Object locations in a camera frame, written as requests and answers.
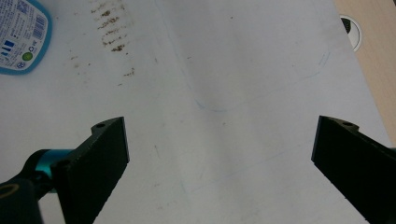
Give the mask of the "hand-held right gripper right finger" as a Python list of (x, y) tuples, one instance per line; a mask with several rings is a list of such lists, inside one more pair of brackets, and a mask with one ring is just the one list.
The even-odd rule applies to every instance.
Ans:
[(396, 148), (321, 116), (311, 160), (370, 224), (396, 224)]

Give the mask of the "blue packet with white label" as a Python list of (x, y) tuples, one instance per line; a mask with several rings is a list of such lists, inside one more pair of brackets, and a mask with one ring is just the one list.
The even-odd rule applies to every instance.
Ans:
[(52, 19), (39, 0), (0, 0), (0, 74), (25, 75), (42, 61)]

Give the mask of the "white table mat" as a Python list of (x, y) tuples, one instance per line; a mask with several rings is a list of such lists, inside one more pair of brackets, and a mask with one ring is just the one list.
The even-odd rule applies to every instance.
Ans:
[(31, 73), (0, 75), (0, 183), (122, 117), (95, 224), (366, 224), (315, 167), (318, 118), (389, 137), (333, 0), (42, 0)]

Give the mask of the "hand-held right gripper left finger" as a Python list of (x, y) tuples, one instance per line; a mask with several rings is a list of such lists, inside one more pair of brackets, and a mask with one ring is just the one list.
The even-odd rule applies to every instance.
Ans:
[(92, 224), (129, 162), (124, 118), (92, 126), (92, 135), (50, 166), (66, 224)]

